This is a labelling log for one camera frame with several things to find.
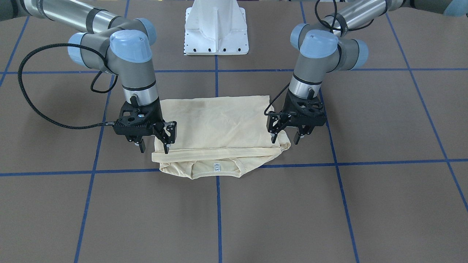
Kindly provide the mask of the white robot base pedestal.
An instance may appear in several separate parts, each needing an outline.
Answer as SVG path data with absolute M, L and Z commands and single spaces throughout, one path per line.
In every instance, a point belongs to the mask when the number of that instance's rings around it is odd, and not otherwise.
M 246 12 L 236 0 L 195 0 L 186 9 L 185 55 L 230 56 L 248 52 Z

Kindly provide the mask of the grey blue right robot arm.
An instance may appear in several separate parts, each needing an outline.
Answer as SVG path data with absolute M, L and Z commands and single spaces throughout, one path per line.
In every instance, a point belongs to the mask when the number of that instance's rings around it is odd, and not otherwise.
M 77 30 L 67 43 L 39 47 L 21 61 L 17 71 L 20 90 L 37 115 L 54 125 L 67 129 L 90 129 L 110 126 L 117 135 L 134 142 L 145 151 L 145 136 L 155 136 L 162 142 L 165 153 L 177 137 L 177 122 L 167 122 L 162 115 L 151 45 L 156 41 L 156 30 L 145 18 L 134 20 L 115 15 L 106 9 L 76 0 L 2 0 L 1 20 L 33 16 L 53 20 Z M 69 126 L 52 120 L 32 103 L 24 88 L 23 69 L 30 58 L 42 50 L 67 47 L 68 55 L 76 64 L 98 70 L 90 88 L 103 74 L 112 74 L 120 80 L 124 91 L 123 103 L 116 121 L 88 126 Z

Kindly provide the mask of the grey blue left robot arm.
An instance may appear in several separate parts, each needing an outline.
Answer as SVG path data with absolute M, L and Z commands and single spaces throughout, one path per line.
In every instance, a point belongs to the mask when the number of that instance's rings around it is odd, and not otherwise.
M 467 15 L 466 0 L 356 0 L 342 10 L 334 6 L 334 12 L 318 18 L 316 24 L 297 25 L 290 42 L 299 55 L 291 81 L 283 88 L 287 92 L 283 108 L 280 112 L 264 111 L 272 143 L 286 127 L 297 128 L 294 144 L 298 144 L 314 127 L 325 124 L 327 117 L 318 94 L 326 73 L 360 68 L 369 56 L 366 43 L 344 36 L 400 7 L 453 17 Z

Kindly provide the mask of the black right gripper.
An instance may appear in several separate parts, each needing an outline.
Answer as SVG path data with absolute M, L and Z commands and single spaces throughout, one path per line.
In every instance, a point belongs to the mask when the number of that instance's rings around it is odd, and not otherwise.
M 143 136 L 156 136 L 162 142 L 165 154 L 169 153 L 169 145 L 175 143 L 177 137 L 177 122 L 164 121 L 159 100 L 137 107 L 125 102 L 113 129 L 117 135 L 124 135 L 134 142 L 141 153 L 146 151 Z

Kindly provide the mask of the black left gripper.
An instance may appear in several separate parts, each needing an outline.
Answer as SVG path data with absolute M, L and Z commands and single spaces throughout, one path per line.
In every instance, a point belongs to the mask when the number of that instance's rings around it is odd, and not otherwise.
M 309 91 L 304 99 L 288 90 L 282 110 L 280 112 L 269 111 L 267 116 L 267 130 L 271 134 L 273 144 L 280 131 L 286 127 L 297 127 L 294 144 L 298 144 L 299 140 L 310 134 L 314 127 L 323 126 L 327 120 L 323 103 L 318 99 L 314 90 Z

